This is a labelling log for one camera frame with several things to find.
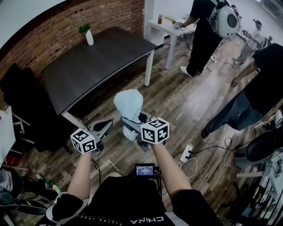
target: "gray sweatpants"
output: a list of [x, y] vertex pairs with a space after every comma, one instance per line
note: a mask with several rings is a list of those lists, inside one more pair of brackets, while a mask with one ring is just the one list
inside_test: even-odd
[[248, 57], [252, 55], [253, 52], [254, 50], [251, 47], [249, 47], [248, 43], [246, 42], [237, 59], [238, 63], [243, 64], [248, 59]]
[[207, 124], [206, 130], [211, 133], [220, 126], [228, 124], [240, 131], [258, 122], [262, 117], [259, 111], [252, 108], [242, 90]]

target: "forearm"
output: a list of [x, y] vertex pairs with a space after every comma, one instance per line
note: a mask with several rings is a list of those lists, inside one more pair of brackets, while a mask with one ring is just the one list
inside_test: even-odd
[[283, 106], [283, 98], [274, 106], [274, 108], [271, 110], [273, 114], [276, 113], [276, 111]]
[[68, 194], [81, 200], [89, 198], [91, 158], [91, 152], [80, 156], [78, 165], [67, 191]]
[[257, 70], [258, 67], [256, 66], [255, 62], [250, 63], [245, 69], [236, 77], [237, 79], [242, 79], [245, 76], [249, 75], [250, 73], [254, 72]]
[[192, 18], [192, 17], [189, 17], [185, 23], [183, 23], [183, 26], [186, 27], [186, 26], [189, 26], [190, 24], [196, 22], [196, 19], [195, 18]]
[[166, 190], [172, 198], [178, 191], [191, 189], [189, 180], [184, 172], [175, 163], [163, 144], [152, 145], [160, 171], [165, 183]]

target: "potted plant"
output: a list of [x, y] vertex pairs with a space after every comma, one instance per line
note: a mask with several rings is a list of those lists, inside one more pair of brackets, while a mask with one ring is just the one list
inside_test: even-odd
[[93, 37], [92, 33], [90, 32], [90, 24], [89, 23], [84, 23], [82, 26], [79, 28], [79, 33], [85, 33], [85, 37], [88, 41], [89, 45], [93, 45]]

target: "bottle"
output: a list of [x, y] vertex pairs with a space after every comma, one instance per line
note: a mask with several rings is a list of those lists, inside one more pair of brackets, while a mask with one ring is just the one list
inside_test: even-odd
[[163, 15], [160, 13], [158, 16], [158, 24], [162, 24]]

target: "extension cord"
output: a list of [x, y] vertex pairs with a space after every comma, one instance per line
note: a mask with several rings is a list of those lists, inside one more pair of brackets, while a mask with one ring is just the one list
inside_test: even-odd
[[192, 150], [193, 150], [193, 146], [191, 146], [191, 145], [188, 144], [188, 145], [186, 146], [186, 148], [185, 148], [185, 150], [184, 150], [184, 152], [183, 152], [183, 154], [182, 154], [180, 160], [181, 160], [182, 162], [186, 162], [187, 160], [189, 160], [190, 154], [191, 154], [191, 151], [192, 151]]

